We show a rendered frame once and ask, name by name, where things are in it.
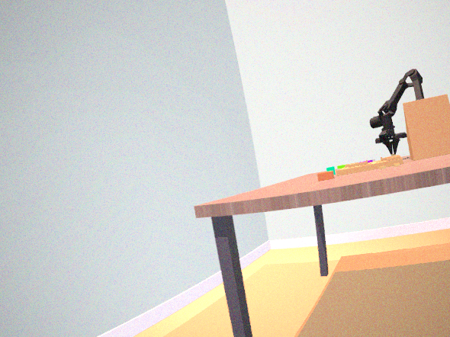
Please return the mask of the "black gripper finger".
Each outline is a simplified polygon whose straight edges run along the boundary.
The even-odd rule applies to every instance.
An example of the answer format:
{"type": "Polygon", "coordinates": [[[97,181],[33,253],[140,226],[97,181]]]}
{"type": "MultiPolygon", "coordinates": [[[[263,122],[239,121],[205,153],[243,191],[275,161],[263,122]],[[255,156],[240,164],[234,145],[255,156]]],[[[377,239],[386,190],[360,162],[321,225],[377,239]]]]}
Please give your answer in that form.
{"type": "Polygon", "coordinates": [[[391,141],[392,147],[393,147],[393,151],[394,151],[394,155],[396,155],[397,147],[398,147],[398,143],[399,142],[400,142],[400,140],[391,141]]]}
{"type": "Polygon", "coordinates": [[[392,143],[391,142],[386,142],[386,143],[382,143],[382,144],[386,145],[386,147],[390,151],[390,154],[393,154],[393,147],[392,147],[392,143]]]}

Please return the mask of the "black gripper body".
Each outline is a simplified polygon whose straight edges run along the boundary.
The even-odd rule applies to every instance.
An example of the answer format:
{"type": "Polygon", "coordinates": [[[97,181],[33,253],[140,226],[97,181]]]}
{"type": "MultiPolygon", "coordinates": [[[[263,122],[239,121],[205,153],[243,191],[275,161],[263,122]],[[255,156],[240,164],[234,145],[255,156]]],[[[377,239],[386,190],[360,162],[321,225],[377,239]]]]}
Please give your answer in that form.
{"type": "Polygon", "coordinates": [[[390,142],[389,140],[395,141],[395,140],[407,137],[407,134],[405,132],[395,134],[394,133],[395,126],[393,124],[384,125],[383,128],[384,128],[384,130],[386,130],[387,128],[390,128],[390,130],[392,132],[392,136],[389,136],[389,138],[387,140],[382,140],[382,141],[380,138],[375,138],[376,143],[386,143],[386,142],[390,142]]]}

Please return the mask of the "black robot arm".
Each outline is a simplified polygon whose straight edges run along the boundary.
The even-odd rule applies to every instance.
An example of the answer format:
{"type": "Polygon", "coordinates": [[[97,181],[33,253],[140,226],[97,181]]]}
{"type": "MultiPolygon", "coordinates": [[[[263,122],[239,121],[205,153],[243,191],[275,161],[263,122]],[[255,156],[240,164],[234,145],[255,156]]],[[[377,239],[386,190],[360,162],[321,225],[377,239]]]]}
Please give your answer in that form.
{"type": "MultiPolygon", "coordinates": [[[[372,128],[378,128],[382,127],[384,125],[393,124],[392,118],[396,111],[397,111],[397,103],[399,102],[400,98],[402,97],[402,94],[405,92],[406,88],[413,87],[416,100],[424,99],[423,95],[423,88],[422,88],[422,82],[423,78],[418,73],[416,69],[411,69],[410,71],[406,72],[404,77],[399,81],[399,84],[397,88],[395,89],[393,95],[391,95],[391,98],[387,100],[384,105],[379,109],[378,113],[379,115],[376,117],[373,117],[370,119],[370,126],[372,128]],[[410,77],[412,80],[411,83],[407,83],[406,79],[407,77],[410,77]],[[384,111],[384,113],[382,113],[384,111]]],[[[386,130],[381,129],[381,133],[378,134],[379,138],[382,140],[387,140],[389,136],[392,136],[392,132],[390,128],[387,128],[386,130]]]]}

